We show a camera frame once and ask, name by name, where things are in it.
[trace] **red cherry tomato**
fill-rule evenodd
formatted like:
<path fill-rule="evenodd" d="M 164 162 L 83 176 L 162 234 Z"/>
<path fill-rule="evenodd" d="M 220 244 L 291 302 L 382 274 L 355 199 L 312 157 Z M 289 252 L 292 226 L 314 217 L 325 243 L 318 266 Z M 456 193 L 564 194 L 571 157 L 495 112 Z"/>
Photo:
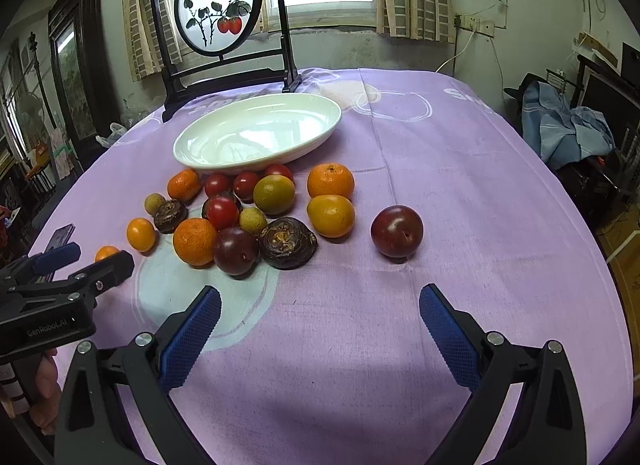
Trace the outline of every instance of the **red cherry tomato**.
<path fill-rule="evenodd" d="M 268 176 L 270 174 L 281 174 L 283 176 L 286 176 L 293 182 L 293 174 L 291 171 L 289 171 L 289 168 L 287 166 L 281 166 L 279 164 L 269 166 L 264 170 L 264 175 Z"/>
<path fill-rule="evenodd" d="M 223 34 L 229 31 L 229 20 L 227 18 L 220 18 L 218 20 L 218 30 Z"/>
<path fill-rule="evenodd" d="M 229 31 L 233 35 L 238 35 L 242 30 L 242 20 L 240 18 L 231 18 L 229 20 Z"/>
<path fill-rule="evenodd" d="M 238 207 L 231 198 L 214 196 L 210 199 L 207 207 L 207 219 L 218 232 L 235 225 L 239 216 Z"/>
<path fill-rule="evenodd" d="M 221 172 L 211 174 L 204 183 L 204 192 L 209 198 L 225 190 L 231 190 L 231 180 Z"/>
<path fill-rule="evenodd" d="M 241 172 L 234 180 L 234 192 L 240 200 L 252 202 L 254 200 L 254 187 L 260 181 L 260 176 L 255 172 Z"/>

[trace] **orange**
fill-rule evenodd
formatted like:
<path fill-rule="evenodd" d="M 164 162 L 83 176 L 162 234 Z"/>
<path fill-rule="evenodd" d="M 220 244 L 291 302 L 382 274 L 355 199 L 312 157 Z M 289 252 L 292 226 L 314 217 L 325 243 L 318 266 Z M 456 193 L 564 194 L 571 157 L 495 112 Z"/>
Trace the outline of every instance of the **orange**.
<path fill-rule="evenodd" d="M 323 194 L 312 198 L 306 214 L 316 232 L 325 238 L 340 238 L 353 229 L 356 211 L 347 198 L 338 194 Z"/>
<path fill-rule="evenodd" d="M 117 249 L 116 247 L 113 247 L 111 245 L 105 245 L 100 250 L 95 252 L 95 262 L 97 263 L 98 261 L 102 261 L 110 255 L 116 254 L 118 252 L 120 252 L 120 249 Z"/>
<path fill-rule="evenodd" d="M 306 179 L 306 190 L 311 198 L 322 194 L 339 194 L 350 198 L 354 187 L 353 174 L 342 164 L 330 163 L 315 166 Z"/>
<path fill-rule="evenodd" d="M 166 184 L 167 194 L 174 200 L 182 202 L 188 202 L 194 198 L 201 188 L 200 177 L 193 169 L 180 171 Z"/>
<path fill-rule="evenodd" d="M 147 252 L 156 244 L 158 233 L 145 218 L 135 218 L 127 226 L 127 241 L 138 252 Z"/>
<path fill-rule="evenodd" d="M 213 261 L 213 245 L 218 233 L 203 218 L 189 218 L 174 232 L 174 250 L 185 263 L 201 267 Z"/>

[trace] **table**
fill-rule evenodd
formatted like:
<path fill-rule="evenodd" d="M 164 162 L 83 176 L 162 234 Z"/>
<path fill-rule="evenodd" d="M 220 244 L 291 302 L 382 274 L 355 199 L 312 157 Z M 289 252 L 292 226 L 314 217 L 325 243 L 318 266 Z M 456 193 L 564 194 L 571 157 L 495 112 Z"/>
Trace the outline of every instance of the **table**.
<path fill-rule="evenodd" d="M 165 193 L 181 167 L 177 135 L 194 119 L 248 96 L 252 87 L 200 98 L 162 124 L 162 109 L 121 138 L 65 196 L 37 239 L 44 250 L 69 222 L 82 249 L 65 277 L 102 245 L 127 248 L 143 200 Z M 560 183 L 515 131 L 461 82 L 427 72 L 303 71 L 300 92 L 343 109 L 335 133 L 293 162 L 292 216 L 306 220 L 308 171 L 345 164 L 355 175 L 356 226 L 344 243 L 320 240 L 304 267 L 262 263 L 245 281 L 215 267 L 191 270 L 164 237 L 134 275 L 98 299 L 93 337 L 123 345 L 184 308 L 204 284 L 219 289 L 223 314 L 186 384 L 171 397 L 221 465 L 424 463 L 465 405 L 420 320 L 418 295 L 436 283 L 452 305 L 513 343 L 564 345 L 586 423 L 590 464 L 629 422 L 632 362 L 614 283 Z M 191 206 L 199 214 L 201 195 Z M 414 257 L 378 254 L 369 226 L 384 207 L 406 204 L 425 224 Z M 61 383 L 75 344 L 60 350 Z M 482 453 L 491 458 L 518 396 L 512 387 Z M 127 412 L 149 459 L 158 453 Z"/>

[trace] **screw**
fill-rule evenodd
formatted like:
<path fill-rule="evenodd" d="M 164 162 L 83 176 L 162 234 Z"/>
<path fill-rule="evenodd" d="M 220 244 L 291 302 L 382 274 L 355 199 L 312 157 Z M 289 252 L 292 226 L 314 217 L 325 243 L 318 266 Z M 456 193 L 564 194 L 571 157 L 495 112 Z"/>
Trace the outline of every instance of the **screw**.
<path fill-rule="evenodd" d="M 557 340 L 549 341 L 546 347 L 549 348 L 549 351 L 552 353 L 562 353 L 562 345 Z"/>
<path fill-rule="evenodd" d="M 150 333 L 141 333 L 136 337 L 136 344 L 138 346 L 146 346 L 154 339 L 154 336 Z"/>
<path fill-rule="evenodd" d="M 493 344 L 494 346 L 500 346 L 504 342 L 504 337 L 497 331 L 492 331 L 486 336 L 486 339 L 489 341 L 489 344 Z"/>
<path fill-rule="evenodd" d="M 91 343 L 88 340 L 84 340 L 76 349 L 78 349 L 78 353 L 82 353 L 82 355 L 84 355 L 91 349 Z"/>

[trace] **white oval plate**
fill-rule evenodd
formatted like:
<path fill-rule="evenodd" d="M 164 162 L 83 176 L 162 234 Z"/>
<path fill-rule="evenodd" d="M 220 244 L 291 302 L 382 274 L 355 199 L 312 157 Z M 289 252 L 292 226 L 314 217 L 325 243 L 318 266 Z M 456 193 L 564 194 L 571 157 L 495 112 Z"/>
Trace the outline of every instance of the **white oval plate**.
<path fill-rule="evenodd" d="M 237 174 L 286 164 L 319 147 L 342 111 L 331 99 L 308 93 L 251 97 L 207 113 L 174 142 L 175 159 L 204 171 Z"/>

